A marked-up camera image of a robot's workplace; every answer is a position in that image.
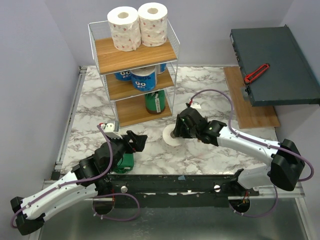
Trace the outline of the pink dotted paper roll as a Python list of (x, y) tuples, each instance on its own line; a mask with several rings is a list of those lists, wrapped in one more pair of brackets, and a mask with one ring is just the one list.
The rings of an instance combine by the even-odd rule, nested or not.
[(114, 47), (123, 52), (135, 51), (141, 45), (138, 11), (130, 6), (119, 6), (107, 14)]

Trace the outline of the white wire wooden shelf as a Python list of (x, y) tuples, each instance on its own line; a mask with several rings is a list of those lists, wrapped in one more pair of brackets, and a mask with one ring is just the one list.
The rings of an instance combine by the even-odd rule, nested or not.
[[(167, 40), (163, 45), (141, 45), (137, 50), (128, 52), (114, 47), (108, 21), (91, 22), (87, 27), (92, 58), (120, 127), (173, 115), (180, 41), (171, 23), (167, 24)], [(160, 114), (151, 114), (145, 107), (145, 93), (134, 88), (132, 83), (117, 80), (115, 73), (159, 64), (166, 64), (166, 70), (158, 75), (154, 89), (165, 92), (165, 109)]]

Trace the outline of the blue cartoon-face paper roll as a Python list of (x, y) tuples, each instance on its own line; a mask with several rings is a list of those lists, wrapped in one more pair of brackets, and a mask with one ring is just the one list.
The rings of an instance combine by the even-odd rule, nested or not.
[(114, 76), (118, 81), (123, 82), (129, 82), (132, 79), (130, 70), (116, 72)]

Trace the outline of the brown paper roll green base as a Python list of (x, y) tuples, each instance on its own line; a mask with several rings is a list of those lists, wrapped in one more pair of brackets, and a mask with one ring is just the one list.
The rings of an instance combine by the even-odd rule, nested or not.
[(166, 108), (166, 96), (164, 90), (147, 93), (144, 95), (145, 108), (149, 114), (159, 115)]

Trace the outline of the plain white bottom paper roll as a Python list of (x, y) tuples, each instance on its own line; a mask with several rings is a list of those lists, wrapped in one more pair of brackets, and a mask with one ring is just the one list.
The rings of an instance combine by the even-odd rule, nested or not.
[(167, 145), (172, 147), (177, 147), (183, 144), (183, 139), (176, 138), (173, 135), (174, 128), (175, 128), (175, 124), (167, 125), (162, 131), (162, 138)]

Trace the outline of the blue-bottom paper roll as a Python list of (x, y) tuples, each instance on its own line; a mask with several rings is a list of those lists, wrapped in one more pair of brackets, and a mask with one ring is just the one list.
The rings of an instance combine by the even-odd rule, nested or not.
[(132, 69), (130, 74), (133, 87), (141, 92), (151, 91), (157, 85), (157, 68), (155, 66)]

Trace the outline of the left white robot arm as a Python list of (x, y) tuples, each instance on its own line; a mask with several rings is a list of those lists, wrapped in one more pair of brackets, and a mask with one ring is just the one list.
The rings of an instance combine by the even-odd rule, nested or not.
[(103, 132), (102, 135), (105, 142), (55, 183), (29, 197), (11, 199), (14, 212), (10, 220), (12, 228), (23, 236), (29, 235), (55, 214), (85, 199), (126, 196), (138, 201), (127, 192), (116, 192), (109, 173), (118, 167), (125, 154), (142, 152), (147, 135), (137, 135), (131, 130), (124, 135), (115, 131)]

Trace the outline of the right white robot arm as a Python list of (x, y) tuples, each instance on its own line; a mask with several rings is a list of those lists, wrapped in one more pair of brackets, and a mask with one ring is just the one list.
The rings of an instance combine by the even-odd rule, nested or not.
[(238, 170), (235, 173), (230, 191), (236, 196), (243, 195), (248, 189), (267, 185), (291, 192), (305, 167), (293, 141), (270, 141), (231, 130), (226, 123), (209, 121), (191, 107), (177, 115), (170, 137), (198, 139), (204, 144), (230, 148), (264, 163), (262, 167)]

